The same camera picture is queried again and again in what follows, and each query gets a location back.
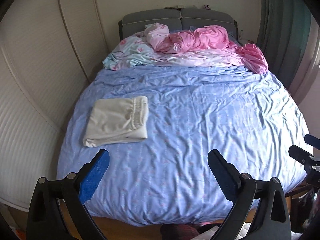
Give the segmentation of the cream white pants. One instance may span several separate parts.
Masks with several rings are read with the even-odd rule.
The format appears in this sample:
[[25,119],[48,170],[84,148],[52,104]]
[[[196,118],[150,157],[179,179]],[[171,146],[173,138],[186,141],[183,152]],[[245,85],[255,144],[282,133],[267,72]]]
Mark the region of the cream white pants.
[[140,142],[148,138],[148,98],[97,100],[91,110],[83,138],[85,147]]

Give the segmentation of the blue floral striped bedsheet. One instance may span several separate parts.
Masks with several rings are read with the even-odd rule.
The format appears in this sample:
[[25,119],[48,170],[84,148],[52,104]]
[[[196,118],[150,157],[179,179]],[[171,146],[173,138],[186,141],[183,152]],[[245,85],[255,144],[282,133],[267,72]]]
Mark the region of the blue floral striped bedsheet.
[[272,74],[245,67],[136,66],[103,69],[80,96],[69,121],[57,177],[92,160],[98,148],[83,137],[99,99],[146,96],[148,138],[105,145],[110,165],[86,207],[93,216],[134,226],[202,223],[225,218],[232,207],[207,162],[216,149],[254,179],[277,177],[285,192],[305,178],[289,156],[304,141],[303,114]]

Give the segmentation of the dark green curtain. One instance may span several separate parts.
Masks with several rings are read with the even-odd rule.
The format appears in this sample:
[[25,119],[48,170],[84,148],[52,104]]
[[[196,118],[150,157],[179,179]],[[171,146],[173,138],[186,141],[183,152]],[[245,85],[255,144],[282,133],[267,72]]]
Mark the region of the dark green curtain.
[[261,0],[258,46],[269,70],[291,94],[312,85],[319,26],[303,0]]

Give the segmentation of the pink satin quilt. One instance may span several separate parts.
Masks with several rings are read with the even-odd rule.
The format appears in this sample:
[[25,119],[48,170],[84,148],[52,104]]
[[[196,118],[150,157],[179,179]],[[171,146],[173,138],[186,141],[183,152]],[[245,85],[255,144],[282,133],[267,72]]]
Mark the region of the pink satin quilt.
[[156,60],[163,62],[199,67],[245,66],[255,74],[268,72],[268,63],[255,44],[236,44],[219,25],[170,33],[167,25],[155,23],[146,27],[144,37],[155,51]]

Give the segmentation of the light blue floral blanket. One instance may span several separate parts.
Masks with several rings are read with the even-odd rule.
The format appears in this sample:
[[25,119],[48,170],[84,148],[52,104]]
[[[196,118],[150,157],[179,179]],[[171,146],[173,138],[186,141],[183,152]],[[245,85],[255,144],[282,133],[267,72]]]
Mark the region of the light blue floral blanket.
[[104,59],[103,67],[109,70],[121,70],[140,65],[159,63],[158,54],[140,33],[131,35],[123,40]]

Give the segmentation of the grey padded headboard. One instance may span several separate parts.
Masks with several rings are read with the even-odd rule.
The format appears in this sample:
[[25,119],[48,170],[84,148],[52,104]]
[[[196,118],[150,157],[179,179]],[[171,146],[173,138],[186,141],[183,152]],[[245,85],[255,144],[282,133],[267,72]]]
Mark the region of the grey padded headboard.
[[153,23],[167,25],[170,31],[185,30],[191,27],[202,28],[207,25],[224,27],[235,40],[239,39],[238,23],[224,12],[207,9],[152,9],[125,15],[118,22],[120,39],[143,31],[145,26]]

